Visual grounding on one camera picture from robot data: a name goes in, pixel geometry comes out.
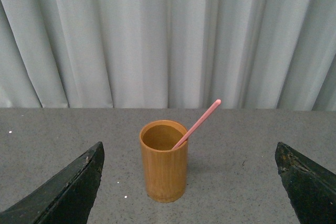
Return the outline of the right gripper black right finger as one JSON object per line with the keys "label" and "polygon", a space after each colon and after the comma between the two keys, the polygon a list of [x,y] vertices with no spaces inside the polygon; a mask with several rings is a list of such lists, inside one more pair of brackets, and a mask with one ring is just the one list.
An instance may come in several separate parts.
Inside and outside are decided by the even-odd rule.
{"label": "right gripper black right finger", "polygon": [[279,142],[275,161],[300,223],[335,223],[335,174]]}

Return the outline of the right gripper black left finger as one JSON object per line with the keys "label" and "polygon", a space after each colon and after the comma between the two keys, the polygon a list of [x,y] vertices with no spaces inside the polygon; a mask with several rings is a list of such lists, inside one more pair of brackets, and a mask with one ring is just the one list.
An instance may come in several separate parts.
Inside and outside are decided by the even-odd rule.
{"label": "right gripper black left finger", "polygon": [[1,223],[87,223],[101,182],[98,142],[31,194],[1,212]]}

